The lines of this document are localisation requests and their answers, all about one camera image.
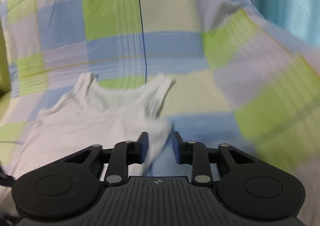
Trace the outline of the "plaid blue green bedsheet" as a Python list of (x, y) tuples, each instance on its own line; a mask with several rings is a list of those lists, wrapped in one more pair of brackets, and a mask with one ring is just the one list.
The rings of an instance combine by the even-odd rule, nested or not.
[(184, 138), (244, 143), (283, 170), (319, 158), (319, 49), (251, 0), (1, 0), (1, 24), (4, 165), (39, 110), (86, 72), (114, 89), (173, 76), (161, 115)]

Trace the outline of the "white tank top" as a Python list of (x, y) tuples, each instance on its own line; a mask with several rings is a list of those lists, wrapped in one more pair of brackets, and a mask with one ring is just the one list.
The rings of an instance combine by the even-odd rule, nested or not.
[(9, 172), (15, 178), (91, 145), (111, 149), (135, 141), (146, 132), (149, 146), (144, 163), (129, 173), (145, 173), (163, 150), (172, 124), (157, 117), (173, 79), (159, 74), (135, 89), (101, 87), (92, 73), (81, 74), (73, 89), (57, 103), (40, 110), (22, 134)]

